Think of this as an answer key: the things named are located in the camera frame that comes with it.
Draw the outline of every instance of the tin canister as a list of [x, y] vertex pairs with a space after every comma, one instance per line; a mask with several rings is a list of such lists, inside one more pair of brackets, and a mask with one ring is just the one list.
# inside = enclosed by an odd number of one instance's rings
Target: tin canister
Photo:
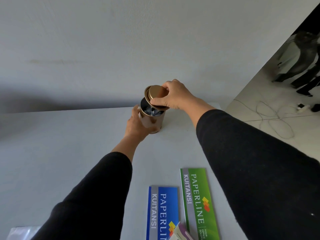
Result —
[[[150, 100], [153, 98], [165, 97], [168, 95], [168, 93], [168, 90], [159, 85], [149, 86], [144, 91], [144, 98], [140, 102], [141, 122], [146, 128], [153, 126], [159, 128], [152, 134], [157, 133], [162, 128], [162, 122], [165, 117], [166, 110], [169, 109], [169, 107], [152, 105]], [[146, 113], [146, 111], [150, 111], [150, 107], [157, 110], [157, 116], [152, 116], [150, 113]]]

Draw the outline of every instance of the white table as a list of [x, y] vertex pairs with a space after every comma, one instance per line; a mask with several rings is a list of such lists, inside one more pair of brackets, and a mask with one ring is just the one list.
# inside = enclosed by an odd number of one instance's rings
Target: white table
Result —
[[[121, 140], [130, 115], [131, 108], [0, 115], [0, 239], [12, 227], [42, 225], [54, 205]], [[185, 221], [183, 167], [207, 168], [221, 239], [246, 239], [184, 112], [166, 112], [162, 130], [138, 146], [132, 166], [122, 240], [146, 238], [150, 185], [179, 187], [179, 216]], [[121, 187], [116, 179], [112, 184]]]

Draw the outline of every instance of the yellow and orange diamond logo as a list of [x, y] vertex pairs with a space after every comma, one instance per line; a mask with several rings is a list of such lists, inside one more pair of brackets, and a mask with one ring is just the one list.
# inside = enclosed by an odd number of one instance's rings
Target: yellow and orange diamond logo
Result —
[[210, 208], [209, 208], [209, 201], [208, 201], [208, 199], [206, 198], [206, 197], [203, 197], [203, 199], [202, 199], [202, 201], [203, 201], [203, 204], [204, 204], [204, 209], [207, 211], [207, 212], [209, 212], [210, 211]]
[[176, 228], [176, 225], [171, 221], [169, 223], [169, 226], [170, 226], [170, 228], [169, 228], [169, 231], [170, 231], [169, 236], [172, 236], [172, 234], [174, 233], [174, 229]]

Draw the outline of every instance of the green receipt book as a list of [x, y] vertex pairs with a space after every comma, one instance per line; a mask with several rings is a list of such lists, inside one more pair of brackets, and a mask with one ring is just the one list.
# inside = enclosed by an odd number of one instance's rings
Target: green receipt book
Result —
[[186, 228], [194, 240], [219, 240], [204, 168], [180, 169]]

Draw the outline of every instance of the metal lid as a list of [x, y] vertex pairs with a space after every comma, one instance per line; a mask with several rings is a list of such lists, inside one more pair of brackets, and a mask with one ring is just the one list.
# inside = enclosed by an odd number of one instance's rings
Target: metal lid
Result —
[[163, 98], [163, 97], [167, 96], [168, 93], [169, 93], [169, 91], [167, 89], [165, 89], [163, 86], [153, 85], [153, 86], [148, 86], [144, 90], [144, 97], [146, 98], [146, 101], [151, 105], [151, 107], [153, 107], [157, 110], [167, 110], [167, 109], [169, 109], [169, 107], [152, 105], [150, 103], [150, 100], [154, 99], [154, 98]]

